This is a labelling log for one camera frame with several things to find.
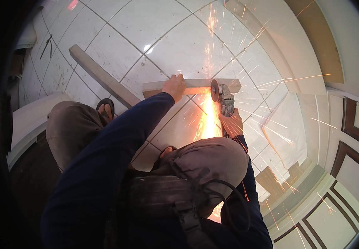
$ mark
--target foot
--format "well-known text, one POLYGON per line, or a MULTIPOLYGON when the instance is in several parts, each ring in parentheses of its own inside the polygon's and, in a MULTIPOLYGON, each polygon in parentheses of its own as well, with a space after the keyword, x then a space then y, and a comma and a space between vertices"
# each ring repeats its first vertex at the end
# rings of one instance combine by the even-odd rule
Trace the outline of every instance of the foot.
POLYGON ((165 154, 172 152, 173 151, 173 147, 168 147, 166 148, 163 153, 160 155, 160 158, 162 158, 165 154))
POLYGON ((110 119, 110 121, 113 120, 112 109, 110 108, 109 105, 102 104, 102 105, 99 107, 98 112, 99 112, 100 114, 102 114, 103 112, 106 112, 106 113, 107 113, 107 116, 108 116, 109 119, 110 119))

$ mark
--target sleeve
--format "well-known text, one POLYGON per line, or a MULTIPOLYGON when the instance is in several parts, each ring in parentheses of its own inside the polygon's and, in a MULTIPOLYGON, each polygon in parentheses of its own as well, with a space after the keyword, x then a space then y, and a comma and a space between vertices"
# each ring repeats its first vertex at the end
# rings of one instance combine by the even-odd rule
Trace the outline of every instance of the sleeve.
MULTIPOLYGON (((245 137, 243 135, 236 136, 233 140, 238 142, 239 145, 243 147, 245 153, 248 152, 245 137)), ((236 234, 235 236, 244 248, 272 248, 272 241, 260 212, 260 204, 257 199, 258 193, 256 190, 256 180, 254 178, 254 171, 250 157, 246 175, 236 188, 247 200, 247 207, 250 212, 250 228, 242 236, 236 234)), ((234 197, 231 194, 227 199, 227 204, 224 205, 221 210, 222 224, 228 226, 229 222, 226 217, 226 209, 229 210, 232 221, 236 227, 240 229, 242 227, 246 227, 247 219, 245 217, 245 210, 237 197, 234 197)))
POLYGON ((174 99, 162 92, 108 124, 59 179, 41 219, 45 248, 102 248, 109 208, 135 152, 174 99))

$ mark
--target brown pants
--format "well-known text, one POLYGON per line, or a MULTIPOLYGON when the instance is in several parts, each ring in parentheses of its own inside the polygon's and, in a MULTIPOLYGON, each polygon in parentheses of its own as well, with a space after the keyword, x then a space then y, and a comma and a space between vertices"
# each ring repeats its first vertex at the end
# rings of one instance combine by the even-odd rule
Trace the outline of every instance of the brown pants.
MULTIPOLYGON (((54 106, 48 115, 46 138, 59 169, 63 172, 109 122, 97 110, 78 102, 64 101, 54 106)), ((202 139, 169 152, 161 158, 159 165, 162 167, 156 171, 164 171, 164 165, 172 158, 191 177, 197 177, 207 167, 210 173, 201 179, 201 184, 220 179, 235 187, 246 175, 248 164, 248 155, 243 148, 225 137, 202 139)), ((224 197, 232 192, 219 183, 212 183, 209 188, 224 197)), ((221 199, 216 197, 214 207, 220 202, 221 199)))

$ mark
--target wooden board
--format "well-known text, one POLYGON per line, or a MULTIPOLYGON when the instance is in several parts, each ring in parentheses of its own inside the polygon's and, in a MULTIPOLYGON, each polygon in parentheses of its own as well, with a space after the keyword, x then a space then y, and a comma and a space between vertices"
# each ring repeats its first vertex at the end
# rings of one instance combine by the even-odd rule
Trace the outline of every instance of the wooden board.
POLYGON ((73 59, 75 59, 91 77, 106 89, 106 91, 112 94, 113 97, 125 105, 125 107, 131 108, 141 101, 89 57, 77 44, 73 45, 69 49, 69 52, 73 59))
MULTIPOLYGON (((239 92, 242 87, 241 82, 238 79, 222 78, 216 80, 218 84, 227 85, 229 90, 233 93, 239 92)), ((211 79, 209 78, 189 79, 184 81, 186 83, 186 89, 183 94, 203 94, 210 92, 211 79)), ((164 83, 165 81, 157 81, 143 84, 142 93, 144 94, 144 97, 148 98, 162 92, 164 83)))

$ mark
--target hand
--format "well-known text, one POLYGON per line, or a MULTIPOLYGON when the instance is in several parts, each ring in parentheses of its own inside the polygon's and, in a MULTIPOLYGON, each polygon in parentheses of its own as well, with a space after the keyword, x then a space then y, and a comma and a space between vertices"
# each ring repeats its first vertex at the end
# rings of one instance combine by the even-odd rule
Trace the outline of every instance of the hand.
POLYGON ((229 137, 234 138, 238 135, 243 135, 243 122, 242 118, 239 116, 238 108, 234 108, 231 117, 225 117, 222 114, 218 114, 218 119, 221 121, 229 137))
POLYGON ((182 99, 182 95, 185 92, 186 84, 183 81, 183 75, 179 74, 178 76, 172 75, 171 79, 167 80, 163 85, 162 92, 167 92, 173 97, 174 101, 177 103, 182 99))

